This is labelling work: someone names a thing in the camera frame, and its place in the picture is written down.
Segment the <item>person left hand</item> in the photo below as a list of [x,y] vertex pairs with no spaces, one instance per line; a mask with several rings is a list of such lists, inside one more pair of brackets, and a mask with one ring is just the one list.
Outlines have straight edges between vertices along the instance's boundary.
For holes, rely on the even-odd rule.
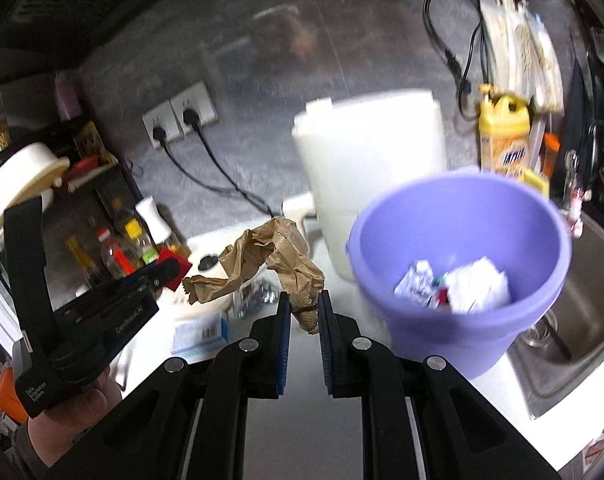
[[100,422],[120,400],[122,393],[107,367],[79,396],[29,419],[28,438],[44,466],[53,466],[80,434]]

